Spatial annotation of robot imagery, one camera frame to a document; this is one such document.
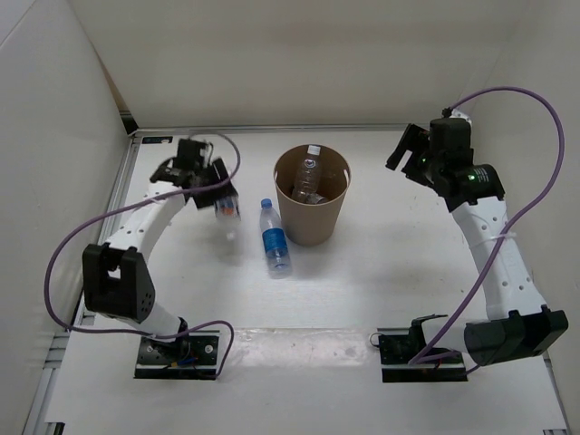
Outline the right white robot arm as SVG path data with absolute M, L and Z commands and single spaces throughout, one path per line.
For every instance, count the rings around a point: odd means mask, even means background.
M 569 322 L 564 311 L 548 307 L 528 273 L 499 175 L 474 161 L 470 122 L 447 110 L 427 129 L 408 124 L 386 167 L 441 197 L 469 245 L 487 318 L 463 326 L 465 353 L 478 366 L 544 353 Z

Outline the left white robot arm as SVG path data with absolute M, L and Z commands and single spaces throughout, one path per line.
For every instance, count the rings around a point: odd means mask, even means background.
M 189 356 L 187 322 L 156 300 L 148 269 L 150 254 L 170 221 L 193 202 L 213 208 L 233 238 L 239 221 L 238 194 L 227 168 L 207 141 L 181 139 L 176 156 L 164 160 L 150 177 L 147 205 L 134 209 L 124 225 L 101 245 L 82 253 L 82 290 L 88 310 L 145 332 L 153 348 L 174 363 Z

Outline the black label small bottle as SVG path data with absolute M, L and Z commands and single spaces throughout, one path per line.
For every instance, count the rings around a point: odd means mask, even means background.
M 320 195 L 317 192 L 311 193 L 307 198 L 307 203 L 310 205 L 320 205 L 328 202 L 329 199 L 327 197 Z

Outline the blue label water bottle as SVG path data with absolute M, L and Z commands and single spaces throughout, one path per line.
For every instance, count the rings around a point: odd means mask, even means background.
M 289 276 L 291 260 L 281 218 L 270 198 L 262 199 L 260 207 L 259 225 L 269 273 L 275 278 Z

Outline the clear white cap bottle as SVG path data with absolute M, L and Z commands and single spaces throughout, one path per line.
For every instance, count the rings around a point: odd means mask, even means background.
M 307 152 L 299 164 L 295 175 L 292 199 L 296 202 L 306 203 L 311 195 L 318 190 L 322 169 L 320 162 L 321 147 L 309 145 Z

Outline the bottle with orange label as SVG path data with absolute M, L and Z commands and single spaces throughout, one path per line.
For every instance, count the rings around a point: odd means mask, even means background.
M 214 202 L 214 211 L 226 240 L 233 242 L 237 238 L 241 221 L 237 191 L 234 188 L 229 188 L 221 198 Z

